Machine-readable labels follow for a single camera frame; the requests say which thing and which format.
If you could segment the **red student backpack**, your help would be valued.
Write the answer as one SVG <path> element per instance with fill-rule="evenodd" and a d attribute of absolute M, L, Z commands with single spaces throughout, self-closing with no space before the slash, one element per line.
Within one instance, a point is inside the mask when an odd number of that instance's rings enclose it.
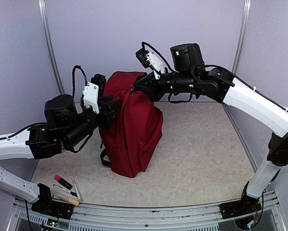
<path fill-rule="evenodd" d="M 148 94 L 133 85 L 145 72 L 116 71 L 106 83 L 104 94 L 122 100 L 110 131 L 99 130 L 104 146 L 102 164 L 119 175 L 134 178 L 145 172 L 162 137 L 163 113 Z"/>

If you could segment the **silver marker pen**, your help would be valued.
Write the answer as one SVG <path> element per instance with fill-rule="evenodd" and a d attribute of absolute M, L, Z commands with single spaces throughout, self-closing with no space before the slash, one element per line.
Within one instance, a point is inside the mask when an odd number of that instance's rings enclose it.
<path fill-rule="evenodd" d="M 72 179 L 72 183 L 73 183 L 73 186 L 74 186 L 74 189 L 76 191 L 76 194 L 77 194 L 77 198 L 80 202 L 82 202 L 82 197 L 81 197 L 81 194 L 80 194 L 80 191 L 79 191 L 79 188 L 76 184 L 76 181 L 74 179 Z"/>

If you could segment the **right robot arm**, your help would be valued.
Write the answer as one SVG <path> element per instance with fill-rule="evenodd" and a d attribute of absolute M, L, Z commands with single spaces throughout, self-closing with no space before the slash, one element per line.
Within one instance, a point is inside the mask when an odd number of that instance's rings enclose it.
<path fill-rule="evenodd" d="M 142 43 L 136 58 L 152 72 L 137 80 L 134 90 L 145 92 L 153 102 L 158 102 L 164 95 L 171 97 L 181 93 L 196 98 L 207 96 L 246 113 L 272 131 L 268 155 L 236 203 L 238 212 L 245 214 L 255 206 L 255 201 L 281 168 L 288 165 L 288 108 L 269 99 L 226 68 L 206 65 L 196 43 L 173 46 L 170 52 L 173 66 L 150 44 Z"/>

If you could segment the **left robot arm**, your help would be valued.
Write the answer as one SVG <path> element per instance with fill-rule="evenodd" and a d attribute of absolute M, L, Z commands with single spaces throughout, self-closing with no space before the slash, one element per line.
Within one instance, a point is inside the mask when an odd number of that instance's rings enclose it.
<path fill-rule="evenodd" d="M 0 136 L 0 160 L 45 159 L 64 151 L 78 153 L 96 128 L 109 131 L 122 106 L 121 100 L 104 96 L 106 78 L 96 74 L 85 81 L 81 97 L 82 112 L 78 113 L 74 94 L 61 94 L 45 103 L 46 122 L 34 123 L 13 134 Z M 0 187 L 32 205 L 38 205 L 47 214 L 57 210 L 51 190 L 44 184 L 26 181 L 0 166 Z"/>

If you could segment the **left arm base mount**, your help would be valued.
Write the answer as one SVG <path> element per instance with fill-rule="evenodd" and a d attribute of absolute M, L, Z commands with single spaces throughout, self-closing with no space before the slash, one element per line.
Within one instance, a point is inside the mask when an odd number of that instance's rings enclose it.
<path fill-rule="evenodd" d="M 58 202 L 52 199 L 50 188 L 39 183 L 38 200 L 32 203 L 31 210 L 52 217 L 71 219 L 74 206 L 65 202 Z"/>

